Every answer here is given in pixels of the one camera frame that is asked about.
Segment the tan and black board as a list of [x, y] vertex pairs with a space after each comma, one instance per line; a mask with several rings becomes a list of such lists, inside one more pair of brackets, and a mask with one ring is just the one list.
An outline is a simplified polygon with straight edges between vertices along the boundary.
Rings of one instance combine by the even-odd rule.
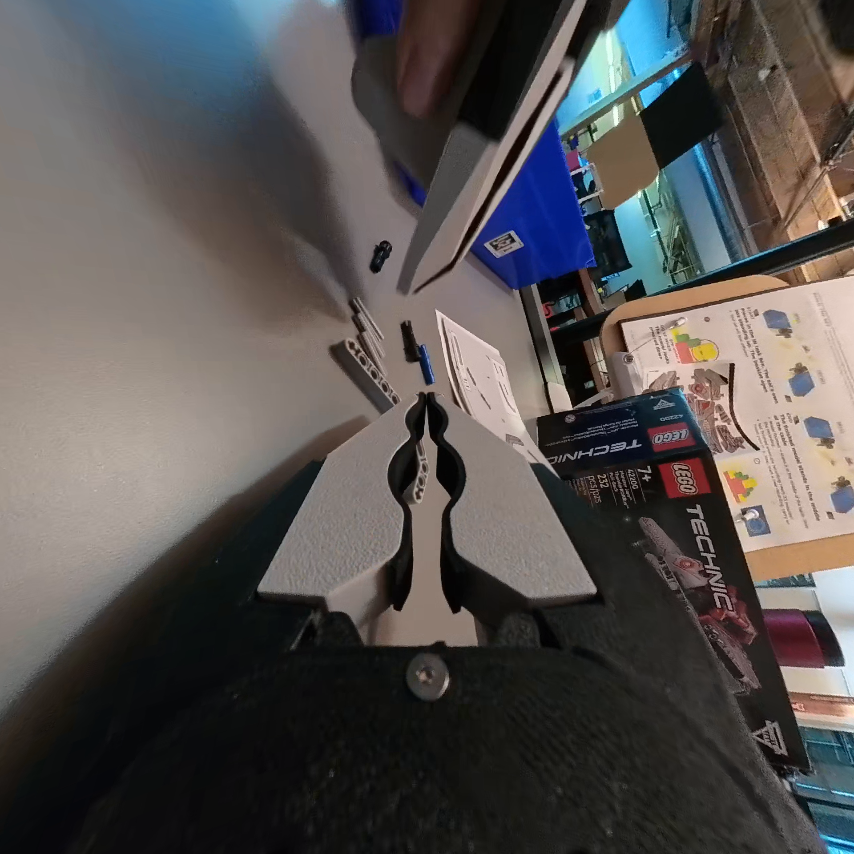
[[725, 121], [702, 65], [692, 65], [659, 101], [586, 149], [600, 208], [616, 211], [649, 188], [661, 170], [710, 138]]

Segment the grey perforated frame beam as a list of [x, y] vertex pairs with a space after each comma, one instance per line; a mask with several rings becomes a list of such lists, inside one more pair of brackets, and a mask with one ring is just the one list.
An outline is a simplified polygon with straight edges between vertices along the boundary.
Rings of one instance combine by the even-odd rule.
[[[402, 405], [402, 396], [390, 387], [390, 382], [383, 377], [376, 362], [368, 356], [368, 351], [345, 337], [330, 348], [334, 362], [343, 369], [343, 373], [362, 389], [362, 396], [380, 409], [380, 414], [390, 413]], [[430, 456], [423, 447], [423, 439], [415, 445], [415, 474], [403, 475], [403, 499], [410, 505], [423, 504], [430, 485]]]

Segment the white stand clip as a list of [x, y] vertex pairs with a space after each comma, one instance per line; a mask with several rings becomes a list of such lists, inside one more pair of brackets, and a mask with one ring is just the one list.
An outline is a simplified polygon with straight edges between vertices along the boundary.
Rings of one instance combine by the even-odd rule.
[[607, 356], [614, 402], [636, 399], [647, 392], [640, 351], [614, 351]]

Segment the open instruction booklet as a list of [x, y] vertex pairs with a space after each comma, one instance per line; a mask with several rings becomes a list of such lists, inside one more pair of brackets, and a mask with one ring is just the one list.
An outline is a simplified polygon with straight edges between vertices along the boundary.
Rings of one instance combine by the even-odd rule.
[[502, 351], [444, 312], [438, 312], [438, 330], [459, 409], [510, 442], [532, 464], [554, 471], [526, 429]]

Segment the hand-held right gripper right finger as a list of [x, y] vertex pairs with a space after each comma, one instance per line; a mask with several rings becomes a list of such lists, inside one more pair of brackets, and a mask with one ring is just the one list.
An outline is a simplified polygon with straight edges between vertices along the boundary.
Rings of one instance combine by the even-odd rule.
[[546, 485], [564, 487], [459, 407], [431, 392], [438, 482], [448, 496], [439, 580], [455, 615], [502, 626], [510, 615], [589, 604], [597, 586]]

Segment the grey red sticker sheet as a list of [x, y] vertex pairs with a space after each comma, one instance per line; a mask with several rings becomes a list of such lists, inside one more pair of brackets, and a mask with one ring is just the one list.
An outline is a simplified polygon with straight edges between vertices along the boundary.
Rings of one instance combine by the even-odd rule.
[[644, 389], [681, 389], [714, 456], [759, 454], [760, 445], [737, 414], [737, 366], [692, 362], [644, 371]]

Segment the black metal pole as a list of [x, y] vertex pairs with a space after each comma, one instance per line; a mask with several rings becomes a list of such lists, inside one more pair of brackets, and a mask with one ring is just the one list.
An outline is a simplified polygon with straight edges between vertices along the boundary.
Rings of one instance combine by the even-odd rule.
[[854, 246], [854, 221], [848, 219], [848, 221], [837, 221], [828, 229], [818, 229], [813, 235], [806, 235], [800, 240], [792, 240], [785, 246], [777, 246], [777, 250], [753, 255], [746, 261], [730, 264], [725, 269], [707, 271], [707, 275], [695, 276], [684, 284], [673, 284], [673, 287], [666, 287], [656, 297], [673, 297], [673, 294], [681, 294], [681, 290], [730, 283], [730, 280], [743, 280], [743, 276], [754, 276], [754, 275], [779, 276], [785, 271], [824, 261], [824, 257], [847, 253], [851, 246]]

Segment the person's left hand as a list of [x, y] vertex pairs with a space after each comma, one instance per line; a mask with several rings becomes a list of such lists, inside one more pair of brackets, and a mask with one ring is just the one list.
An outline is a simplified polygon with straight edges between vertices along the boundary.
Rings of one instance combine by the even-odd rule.
[[481, 0], [410, 0], [403, 5], [397, 49], [397, 88], [403, 114], [427, 119], [450, 91], [481, 5]]

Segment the blue bin with square tag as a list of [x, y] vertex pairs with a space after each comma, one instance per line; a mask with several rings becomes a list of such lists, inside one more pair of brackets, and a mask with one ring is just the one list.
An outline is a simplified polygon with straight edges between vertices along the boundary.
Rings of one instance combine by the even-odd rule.
[[356, 4], [355, 105], [421, 206], [402, 294], [423, 290], [468, 255], [514, 290], [593, 266], [557, 124], [585, 8], [484, 8], [448, 101], [431, 119], [415, 119], [397, 94], [403, 4]]

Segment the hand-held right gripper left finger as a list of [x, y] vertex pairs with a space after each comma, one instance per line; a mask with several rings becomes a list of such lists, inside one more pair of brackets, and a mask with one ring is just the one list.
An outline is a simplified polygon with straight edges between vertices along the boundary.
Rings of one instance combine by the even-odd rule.
[[261, 577], [264, 604], [345, 615], [362, 642], [380, 642], [383, 616], [412, 592], [408, 496], [423, 485], [423, 429], [427, 392], [415, 392], [321, 463]]

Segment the maroon water bottle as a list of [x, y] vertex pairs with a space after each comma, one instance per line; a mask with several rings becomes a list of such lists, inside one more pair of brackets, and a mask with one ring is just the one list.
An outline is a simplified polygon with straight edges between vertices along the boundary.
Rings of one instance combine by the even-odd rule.
[[821, 612], [768, 609], [763, 626], [779, 667], [828, 668], [847, 667], [835, 628]]

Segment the grey desk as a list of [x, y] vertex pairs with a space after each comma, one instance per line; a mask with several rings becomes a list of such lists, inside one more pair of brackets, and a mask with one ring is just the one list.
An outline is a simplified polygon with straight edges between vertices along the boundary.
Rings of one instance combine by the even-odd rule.
[[370, 421], [330, 355], [350, 297], [397, 389], [421, 387], [410, 317], [450, 392], [444, 311], [546, 413], [484, 266], [397, 294], [415, 214], [355, 49], [355, 4], [4, 4], [4, 714], [135, 577]]

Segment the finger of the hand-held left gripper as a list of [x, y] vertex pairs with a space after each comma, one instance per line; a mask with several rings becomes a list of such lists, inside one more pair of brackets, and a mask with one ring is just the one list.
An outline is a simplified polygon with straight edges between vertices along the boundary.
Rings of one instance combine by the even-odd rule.
[[[517, 91], [514, 80], [474, 80], [450, 103], [455, 112], [448, 116], [421, 121], [415, 135], [415, 200], [421, 208], [427, 206], [450, 128], [463, 119], [497, 141], [528, 88]], [[468, 255], [481, 261], [511, 290], [579, 269], [579, 201], [557, 119]]]
[[562, 62], [550, 80], [540, 76], [497, 141], [463, 119], [450, 128], [402, 266], [399, 294], [417, 294], [444, 280], [474, 250], [554, 121], [569, 83], [572, 62]]

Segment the black toy set box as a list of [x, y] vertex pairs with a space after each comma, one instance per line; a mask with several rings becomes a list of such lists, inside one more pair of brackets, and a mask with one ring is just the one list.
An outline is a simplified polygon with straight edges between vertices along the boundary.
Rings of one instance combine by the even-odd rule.
[[641, 568], [701, 620], [763, 754], [810, 775], [737, 514], [685, 392], [546, 414], [536, 442], [562, 482], [602, 511]]

